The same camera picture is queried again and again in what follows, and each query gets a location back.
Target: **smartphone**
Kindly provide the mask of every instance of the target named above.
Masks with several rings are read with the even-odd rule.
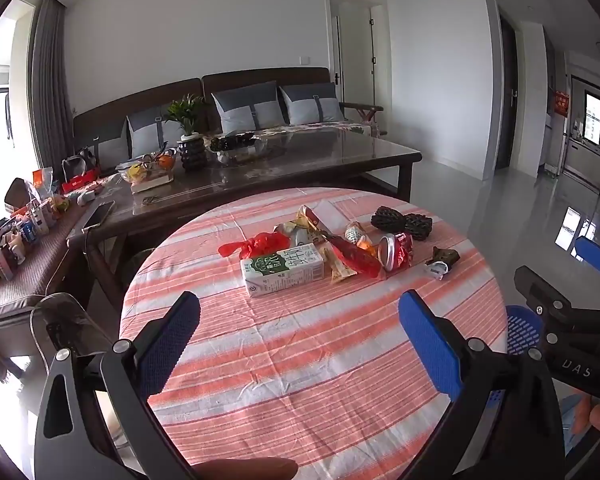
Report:
[[[101,225],[105,221],[107,215],[111,213],[114,204],[115,202],[105,202],[104,204],[100,204],[87,220],[87,223],[82,228],[82,232],[85,233],[89,229]]]

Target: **green plant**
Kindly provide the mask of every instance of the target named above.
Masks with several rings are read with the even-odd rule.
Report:
[[[164,118],[167,121],[180,123],[185,133],[190,135],[196,131],[204,107],[205,101],[202,96],[193,97],[189,94],[180,101],[171,103]]]

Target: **pink striped tablecloth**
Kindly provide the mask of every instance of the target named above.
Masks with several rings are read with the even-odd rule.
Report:
[[[376,239],[370,218],[381,205],[428,215],[393,198],[330,188],[213,209],[144,263],[126,294],[121,336],[134,338],[184,290],[200,298],[197,332],[164,391],[149,399],[189,463],[281,456],[298,462],[299,479],[396,478],[448,403],[398,322],[398,298],[415,288],[465,337],[505,351],[500,289],[471,242],[434,216],[429,238],[414,243],[413,267],[384,281],[324,279],[250,299],[237,253],[221,258],[218,246],[270,232],[303,204],[330,228],[355,219]],[[461,255],[441,282],[424,271],[433,246]]]

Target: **curtain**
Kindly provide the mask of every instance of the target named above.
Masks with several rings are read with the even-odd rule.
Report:
[[[29,65],[33,144],[43,168],[64,180],[62,161],[74,154],[74,134],[64,71],[64,6],[42,0],[34,20]]]

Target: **milk carton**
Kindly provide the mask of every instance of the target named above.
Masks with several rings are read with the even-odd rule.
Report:
[[[313,244],[241,260],[240,266],[251,298],[324,277],[324,261]]]

